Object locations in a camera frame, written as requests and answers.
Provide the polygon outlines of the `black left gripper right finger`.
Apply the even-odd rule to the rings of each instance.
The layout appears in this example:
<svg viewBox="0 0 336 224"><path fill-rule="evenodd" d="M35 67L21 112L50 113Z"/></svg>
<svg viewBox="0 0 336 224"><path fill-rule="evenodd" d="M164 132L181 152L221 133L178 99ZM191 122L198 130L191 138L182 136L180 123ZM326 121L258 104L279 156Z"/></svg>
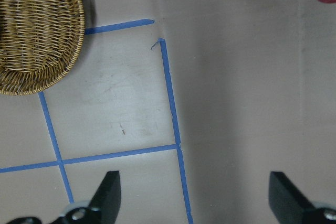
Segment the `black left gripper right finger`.
<svg viewBox="0 0 336 224"><path fill-rule="evenodd" d="M313 205L283 172L270 172L268 203L279 223L335 223L334 208Z"/></svg>

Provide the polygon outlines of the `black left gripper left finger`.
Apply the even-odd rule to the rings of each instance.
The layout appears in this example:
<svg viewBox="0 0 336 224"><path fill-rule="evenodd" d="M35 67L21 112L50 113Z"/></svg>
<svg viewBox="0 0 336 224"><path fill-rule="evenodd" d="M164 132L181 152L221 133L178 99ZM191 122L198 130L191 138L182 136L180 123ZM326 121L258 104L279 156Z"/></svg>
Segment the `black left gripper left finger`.
<svg viewBox="0 0 336 224"><path fill-rule="evenodd" d="M120 206L120 172L108 171L89 202L71 204L52 223L115 223Z"/></svg>

